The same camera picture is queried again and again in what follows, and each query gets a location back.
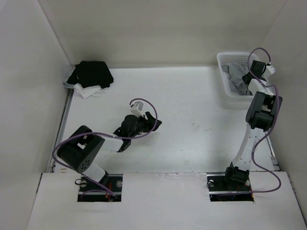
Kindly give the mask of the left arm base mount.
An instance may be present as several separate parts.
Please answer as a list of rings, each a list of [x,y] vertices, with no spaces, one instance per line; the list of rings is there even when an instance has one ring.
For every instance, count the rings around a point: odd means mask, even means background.
[[[90,182],[84,176],[75,180],[78,189],[78,202],[120,202],[123,186],[123,174],[110,174],[105,187],[115,196],[108,194],[104,188]]]

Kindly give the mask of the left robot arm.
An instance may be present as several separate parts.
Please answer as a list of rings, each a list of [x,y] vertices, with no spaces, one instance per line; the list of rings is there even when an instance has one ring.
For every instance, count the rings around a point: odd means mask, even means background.
[[[88,135],[92,130],[87,126],[80,126],[73,136],[86,135],[65,143],[57,151],[57,156],[77,173],[89,177],[95,190],[103,191],[107,187],[108,173],[94,162],[98,152],[124,152],[131,145],[130,138],[156,131],[161,124],[162,121],[156,120],[150,112],[141,116],[127,115],[121,126],[115,130],[113,138]]]

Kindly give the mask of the grey tank top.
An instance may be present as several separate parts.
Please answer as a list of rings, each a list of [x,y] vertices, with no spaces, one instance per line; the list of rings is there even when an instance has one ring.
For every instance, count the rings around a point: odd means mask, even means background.
[[[246,63],[228,63],[222,65],[221,67],[222,71],[226,73],[229,80],[229,88],[231,93],[235,93],[240,96],[252,95],[242,81],[242,77],[248,73],[248,67]]]

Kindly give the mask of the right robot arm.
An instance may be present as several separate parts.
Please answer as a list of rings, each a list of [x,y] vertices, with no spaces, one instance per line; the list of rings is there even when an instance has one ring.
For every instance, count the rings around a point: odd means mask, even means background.
[[[272,132],[283,102],[277,87],[266,81],[274,72],[275,69],[270,63],[254,60],[248,67],[248,74],[243,77],[243,82],[253,94],[253,100],[246,114],[247,129],[242,144],[222,178],[224,187],[229,191],[251,194],[251,191],[243,191],[240,188],[246,186],[249,181],[252,163],[269,171],[255,162],[255,152],[257,146]]]

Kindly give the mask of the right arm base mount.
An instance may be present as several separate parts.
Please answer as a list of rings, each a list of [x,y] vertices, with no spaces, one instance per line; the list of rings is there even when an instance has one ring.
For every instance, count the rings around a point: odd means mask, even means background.
[[[207,188],[212,202],[254,202],[250,182],[227,182],[223,173],[207,175]]]

